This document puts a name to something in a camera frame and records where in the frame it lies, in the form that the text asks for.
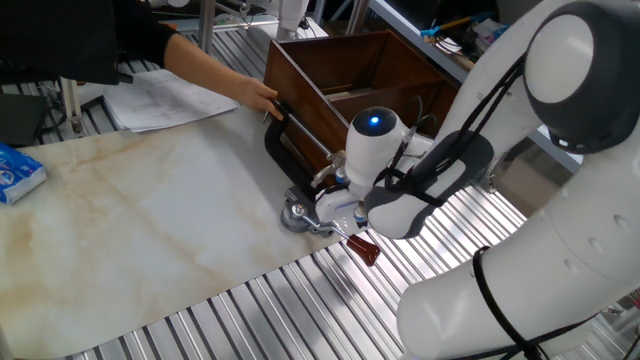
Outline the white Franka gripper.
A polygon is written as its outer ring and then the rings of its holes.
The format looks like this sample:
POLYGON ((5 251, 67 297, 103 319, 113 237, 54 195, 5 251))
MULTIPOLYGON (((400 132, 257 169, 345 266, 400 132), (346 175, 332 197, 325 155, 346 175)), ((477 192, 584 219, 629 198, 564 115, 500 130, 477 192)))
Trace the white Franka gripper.
POLYGON ((359 202, 346 187, 329 187, 315 197, 315 212, 318 219, 326 223, 353 214, 359 202))

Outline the person bare hand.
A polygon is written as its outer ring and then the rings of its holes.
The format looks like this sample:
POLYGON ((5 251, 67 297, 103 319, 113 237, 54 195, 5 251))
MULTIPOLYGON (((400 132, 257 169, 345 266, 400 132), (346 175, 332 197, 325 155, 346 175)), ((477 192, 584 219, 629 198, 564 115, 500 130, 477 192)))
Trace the person bare hand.
POLYGON ((240 76, 236 87, 235 99, 242 105, 256 111, 268 112, 277 120, 283 119, 282 113, 273 103, 277 99, 277 91, 248 76, 240 76))

